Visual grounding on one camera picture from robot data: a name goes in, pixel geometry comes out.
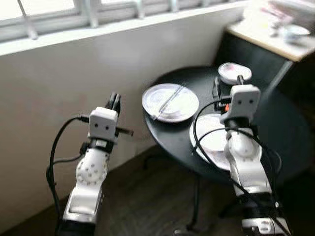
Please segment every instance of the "window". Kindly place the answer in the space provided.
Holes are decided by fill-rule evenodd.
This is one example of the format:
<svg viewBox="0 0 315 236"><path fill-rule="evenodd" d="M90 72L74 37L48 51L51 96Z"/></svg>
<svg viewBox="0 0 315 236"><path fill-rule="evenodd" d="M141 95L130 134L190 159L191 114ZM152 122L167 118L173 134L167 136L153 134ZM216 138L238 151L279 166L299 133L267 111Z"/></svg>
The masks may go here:
<svg viewBox="0 0 315 236"><path fill-rule="evenodd" d="M235 0L0 0L0 41Z"/></svg>

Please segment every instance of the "wooden floor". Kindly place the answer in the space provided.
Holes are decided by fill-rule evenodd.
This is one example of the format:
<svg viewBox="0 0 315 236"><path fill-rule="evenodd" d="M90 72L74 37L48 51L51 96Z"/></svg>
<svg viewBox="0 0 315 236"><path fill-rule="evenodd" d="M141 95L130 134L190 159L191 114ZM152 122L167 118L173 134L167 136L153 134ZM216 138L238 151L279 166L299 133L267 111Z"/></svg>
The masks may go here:
<svg viewBox="0 0 315 236"><path fill-rule="evenodd" d="M160 154L160 151L155 147L146 155L148 153ZM172 236L175 229L184 229L190 221L194 174L167 158L152 159L149 168L143 170L146 155L130 160L108 175L106 198L95 235ZM313 177L295 183L300 189L290 184L287 190L290 196L284 199L296 236L315 235ZM305 193L299 192L305 189L309 192L301 202L299 196ZM280 194L287 196L285 192L282 190ZM231 187L201 180L200 212L196 225L201 232L197 235L242 236L240 217L216 221L217 213L233 197ZM50 207L2 236L52 236L55 217L54 208ZM209 228L211 222L216 224Z"/></svg>

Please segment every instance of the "chopsticks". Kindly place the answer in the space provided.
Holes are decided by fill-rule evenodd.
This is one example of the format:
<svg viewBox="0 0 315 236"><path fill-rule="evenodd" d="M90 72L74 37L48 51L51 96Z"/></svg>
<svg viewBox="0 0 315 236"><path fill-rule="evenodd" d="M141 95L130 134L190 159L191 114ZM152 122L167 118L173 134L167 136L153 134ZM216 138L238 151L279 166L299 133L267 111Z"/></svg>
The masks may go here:
<svg viewBox="0 0 315 236"><path fill-rule="evenodd" d="M156 120L166 109L168 104L180 93L180 91L185 87L186 82L182 82L181 85L175 90L175 92L162 104L160 109L158 110L158 114L151 115L151 119Z"/></svg>

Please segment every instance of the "round table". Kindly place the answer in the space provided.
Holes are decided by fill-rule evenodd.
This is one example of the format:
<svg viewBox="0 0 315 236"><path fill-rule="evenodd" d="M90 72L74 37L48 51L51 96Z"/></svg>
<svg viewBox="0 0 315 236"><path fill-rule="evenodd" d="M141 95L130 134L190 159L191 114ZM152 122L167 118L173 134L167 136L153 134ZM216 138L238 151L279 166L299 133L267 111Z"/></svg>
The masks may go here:
<svg viewBox="0 0 315 236"><path fill-rule="evenodd" d="M217 67L189 67L165 74L155 84L186 82L199 99L199 109L211 102L213 80L218 76ZM312 143L308 124L296 107L276 89L259 87L262 94L252 124L258 126L258 135L269 148L282 157L283 167L277 184L291 178L312 162ZM231 86L221 83L222 94L228 95ZM212 113L213 107L204 111ZM192 154L189 128L193 118L180 123L152 120L144 111L145 123L155 141L176 161L209 180L228 184L211 169L197 153Z"/></svg>

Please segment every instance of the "window sill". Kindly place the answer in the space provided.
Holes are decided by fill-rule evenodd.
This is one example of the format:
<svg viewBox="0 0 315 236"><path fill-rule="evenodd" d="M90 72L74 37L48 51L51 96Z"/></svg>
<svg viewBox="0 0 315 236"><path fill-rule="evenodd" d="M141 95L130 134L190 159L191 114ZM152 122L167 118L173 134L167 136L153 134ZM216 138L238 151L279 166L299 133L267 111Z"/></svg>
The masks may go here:
<svg viewBox="0 0 315 236"><path fill-rule="evenodd" d="M248 4L248 0L222 3L214 6L208 6L205 8L191 9L186 11L180 11L176 13L165 13L155 16L148 16L144 19L132 19L122 22L110 23L103 26L99 26L96 29L72 29L62 32L50 33L41 35L37 40L31 40L29 38L18 39L14 41L0 43L0 56L9 55L12 53L27 51L35 48L46 47L54 44L70 42L74 40L96 37L105 34L111 34L115 32L132 30L145 26L160 24L164 22L179 20L182 18L188 18L197 15L203 15L211 12L218 12L226 9L232 9L237 7L245 7Z"/></svg>

